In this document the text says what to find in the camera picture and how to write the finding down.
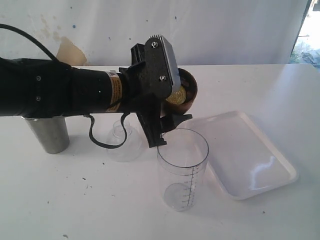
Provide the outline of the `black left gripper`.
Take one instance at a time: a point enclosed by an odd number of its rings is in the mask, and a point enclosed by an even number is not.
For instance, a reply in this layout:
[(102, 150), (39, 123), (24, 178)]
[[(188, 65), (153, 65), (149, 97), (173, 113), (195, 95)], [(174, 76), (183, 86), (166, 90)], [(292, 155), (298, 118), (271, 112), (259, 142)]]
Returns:
[(168, 114), (160, 117), (160, 100), (152, 92), (145, 46), (137, 43), (130, 52), (131, 65), (119, 68), (126, 82), (123, 107), (136, 114), (150, 148), (166, 145), (167, 142), (163, 139), (162, 133), (176, 129), (179, 124), (191, 120), (193, 115)]

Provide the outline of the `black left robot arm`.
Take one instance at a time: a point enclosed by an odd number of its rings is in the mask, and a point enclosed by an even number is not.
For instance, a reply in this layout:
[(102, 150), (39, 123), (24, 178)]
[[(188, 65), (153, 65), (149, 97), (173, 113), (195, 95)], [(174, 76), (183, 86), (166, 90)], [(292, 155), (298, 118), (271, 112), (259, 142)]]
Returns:
[(135, 113), (150, 147), (163, 146), (163, 133), (191, 119), (198, 86), (179, 69), (180, 90), (170, 95), (168, 74), (156, 72), (162, 46), (131, 48), (131, 66), (110, 74), (44, 59), (1, 59), (0, 114), (32, 119)]

